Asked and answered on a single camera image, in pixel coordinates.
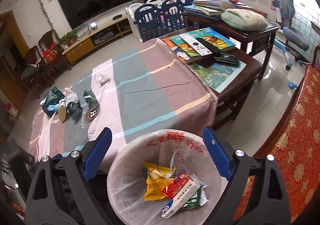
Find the white blue medicine box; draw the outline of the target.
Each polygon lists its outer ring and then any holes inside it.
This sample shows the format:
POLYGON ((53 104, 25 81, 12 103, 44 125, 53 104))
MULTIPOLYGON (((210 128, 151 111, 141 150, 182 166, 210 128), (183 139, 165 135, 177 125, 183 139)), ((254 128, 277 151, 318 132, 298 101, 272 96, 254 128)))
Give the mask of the white blue medicine box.
POLYGON ((174 198, 161 210, 163 218, 171 218, 179 211, 186 202, 197 192, 200 185, 193 180, 189 180, 174 198))

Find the white paper cup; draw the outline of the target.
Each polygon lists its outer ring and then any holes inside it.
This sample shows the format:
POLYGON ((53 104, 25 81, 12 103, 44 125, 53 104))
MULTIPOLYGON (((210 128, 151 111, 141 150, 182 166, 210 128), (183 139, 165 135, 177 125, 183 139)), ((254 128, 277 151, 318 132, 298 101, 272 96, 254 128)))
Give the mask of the white paper cup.
POLYGON ((58 110, 58 118, 61 122, 64 122, 66 119, 66 114, 67 114, 67 110, 66 110, 66 103, 65 102, 61 102, 59 104, 59 110, 58 110))

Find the dark green snack wrapper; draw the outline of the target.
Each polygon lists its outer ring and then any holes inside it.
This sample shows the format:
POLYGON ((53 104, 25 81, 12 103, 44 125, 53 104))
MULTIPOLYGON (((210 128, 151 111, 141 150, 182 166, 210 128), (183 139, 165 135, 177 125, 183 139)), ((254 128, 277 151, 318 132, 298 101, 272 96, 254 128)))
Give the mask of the dark green snack wrapper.
POLYGON ((84 90, 83 97, 91 111, 93 111, 99 106, 99 102, 97 101, 97 98, 95 97, 95 94, 92 92, 91 89, 84 90))

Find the blue glove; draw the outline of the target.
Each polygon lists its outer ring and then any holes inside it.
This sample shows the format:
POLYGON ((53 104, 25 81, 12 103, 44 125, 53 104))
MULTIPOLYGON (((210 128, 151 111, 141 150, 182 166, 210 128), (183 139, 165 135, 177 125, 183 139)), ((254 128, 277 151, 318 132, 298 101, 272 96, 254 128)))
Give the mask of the blue glove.
POLYGON ((57 113, 62 107, 65 107, 65 106, 66 106, 65 99, 61 99, 57 104, 49 105, 47 107, 47 111, 57 113))

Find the yellow snack bag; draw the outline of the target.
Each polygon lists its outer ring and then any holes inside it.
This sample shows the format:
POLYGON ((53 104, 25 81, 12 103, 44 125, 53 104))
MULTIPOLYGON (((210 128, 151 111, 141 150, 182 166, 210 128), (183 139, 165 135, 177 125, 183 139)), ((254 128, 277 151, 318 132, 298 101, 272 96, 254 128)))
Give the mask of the yellow snack bag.
POLYGON ((165 199, 166 197, 161 193, 161 190, 174 180, 171 177, 171 169, 168 167, 144 162, 143 172, 146 181, 144 201, 157 201, 165 199))

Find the white plastic bag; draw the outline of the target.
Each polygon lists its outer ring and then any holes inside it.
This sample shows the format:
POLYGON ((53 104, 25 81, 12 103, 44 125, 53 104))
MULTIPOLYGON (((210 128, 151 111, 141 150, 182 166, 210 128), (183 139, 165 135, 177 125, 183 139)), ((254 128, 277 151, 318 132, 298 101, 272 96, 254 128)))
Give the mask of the white plastic bag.
POLYGON ((79 97, 70 88, 65 88, 65 102, 66 104, 69 104, 70 102, 78 103, 79 97))

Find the white tissue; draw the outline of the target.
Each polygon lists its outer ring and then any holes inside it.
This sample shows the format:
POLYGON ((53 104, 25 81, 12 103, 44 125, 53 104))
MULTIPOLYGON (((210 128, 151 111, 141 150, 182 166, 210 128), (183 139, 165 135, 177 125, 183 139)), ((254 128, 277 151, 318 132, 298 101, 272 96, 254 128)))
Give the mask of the white tissue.
POLYGON ((97 80, 96 82, 99 83, 99 85, 103 86, 106 83, 110 81, 110 78, 108 77, 108 74, 106 73, 98 73, 97 74, 97 80))

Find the red cardboard box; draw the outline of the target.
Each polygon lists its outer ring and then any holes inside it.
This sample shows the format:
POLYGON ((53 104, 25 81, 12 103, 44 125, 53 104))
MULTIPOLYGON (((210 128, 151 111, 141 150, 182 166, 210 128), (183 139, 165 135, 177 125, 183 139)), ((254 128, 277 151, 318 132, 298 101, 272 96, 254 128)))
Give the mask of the red cardboard box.
POLYGON ((187 173, 181 173, 177 175, 166 187, 164 187, 161 190, 161 193, 172 200, 189 181, 189 175, 187 173))

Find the white lined trash basket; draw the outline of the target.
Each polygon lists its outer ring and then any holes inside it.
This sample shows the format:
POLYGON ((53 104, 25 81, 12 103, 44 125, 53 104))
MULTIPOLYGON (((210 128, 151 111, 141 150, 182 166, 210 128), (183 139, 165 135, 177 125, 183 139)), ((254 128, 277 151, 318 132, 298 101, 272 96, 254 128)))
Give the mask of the white lined trash basket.
POLYGON ((226 185, 201 137, 163 129, 136 138, 118 153, 108 173, 107 193, 124 224, 204 224, 226 185), (170 218, 163 218, 178 177, 199 189, 170 218))

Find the red floral sofa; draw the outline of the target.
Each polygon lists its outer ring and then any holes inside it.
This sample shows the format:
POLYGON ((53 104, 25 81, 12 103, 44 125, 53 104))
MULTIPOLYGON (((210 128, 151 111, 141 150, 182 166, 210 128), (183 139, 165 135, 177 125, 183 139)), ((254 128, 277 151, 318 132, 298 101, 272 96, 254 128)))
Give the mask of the red floral sofa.
POLYGON ((319 47, 281 120, 255 153, 275 157, 292 224, 319 224, 319 47))

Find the dark wooden coffee table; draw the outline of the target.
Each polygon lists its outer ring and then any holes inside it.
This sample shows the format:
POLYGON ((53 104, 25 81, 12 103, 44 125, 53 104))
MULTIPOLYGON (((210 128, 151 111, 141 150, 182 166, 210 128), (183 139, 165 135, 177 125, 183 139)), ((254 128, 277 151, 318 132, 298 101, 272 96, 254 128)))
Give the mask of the dark wooden coffee table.
POLYGON ((228 112, 221 120, 214 121, 212 128, 218 130, 235 120, 245 104, 253 83, 262 71, 262 65, 236 47, 219 54, 201 56, 189 46, 180 34, 196 30, 188 27, 164 36, 161 40, 174 50, 178 58, 206 84, 218 98, 216 116, 228 112))

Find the striped pastel tablecloth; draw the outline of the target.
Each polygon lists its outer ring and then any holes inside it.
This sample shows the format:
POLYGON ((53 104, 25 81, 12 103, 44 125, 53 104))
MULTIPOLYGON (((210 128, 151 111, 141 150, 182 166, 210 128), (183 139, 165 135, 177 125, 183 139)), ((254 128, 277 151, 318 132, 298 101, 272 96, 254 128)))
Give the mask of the striped pastel tablecloth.
POLYGON ((160 129, 201 135, 215 118, 217 97, 160 39, 149 40, 110 59, 71 86, 80 100, 81 114, 61 122, 39 110, 33 120, 29 152, 67 155, 95 140, 105 128, 112 144, 101 164, 107 170, 117 153, 133 139, 160 129), (110 81, 101 86, 98 73, 110 81), (91 111, 83 92, 91 89, 99 106, 91 111))

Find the blue child chair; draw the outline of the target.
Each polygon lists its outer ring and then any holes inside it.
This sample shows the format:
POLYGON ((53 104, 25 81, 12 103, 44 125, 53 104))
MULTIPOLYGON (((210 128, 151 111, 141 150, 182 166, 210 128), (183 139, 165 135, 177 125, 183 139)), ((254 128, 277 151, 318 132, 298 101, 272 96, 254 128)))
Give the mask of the blue child chair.
MULTIPOLYGON (((291 26, 292 19, 296 13, 292 0, 271 0, 272 6, 277 9, 278 15, 280 15, 281 21, 277 21, 280 26, 284 37, 289 42, 293 43, 303 51, 309 49, 309 41, 298 30, 291 26)), ((300 53, 289 48, 284 42, 279 39, 274 39, 274 45, 280 49, 286 59, 286 70, 289 71, 292 67, 292 61, 289 57, 289 53, 295 57, 295 61, 298 62, 301 55, 300 53)))

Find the green grey cushion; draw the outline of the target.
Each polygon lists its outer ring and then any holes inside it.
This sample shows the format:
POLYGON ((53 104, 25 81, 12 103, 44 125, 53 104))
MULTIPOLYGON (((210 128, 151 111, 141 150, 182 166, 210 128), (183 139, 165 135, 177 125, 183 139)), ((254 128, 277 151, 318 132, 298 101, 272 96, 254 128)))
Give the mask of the green grey cushion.
POLYGON ((264 16, 239 8, 228 8, 220 18, 227 25, 242 31, 260 31, 268 26, 268 21, 264 16))

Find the blue white baby fence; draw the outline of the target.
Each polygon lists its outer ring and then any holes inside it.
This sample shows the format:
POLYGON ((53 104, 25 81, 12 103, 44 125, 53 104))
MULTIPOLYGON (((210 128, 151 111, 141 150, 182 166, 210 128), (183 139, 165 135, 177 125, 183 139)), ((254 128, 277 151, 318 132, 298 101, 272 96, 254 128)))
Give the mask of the blue white baby fence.
POLYGON ((134 3, 125 13, 135 37, 141 43, 186 27, 183 18, 185 7, 193 0, 148 0, 134 3))

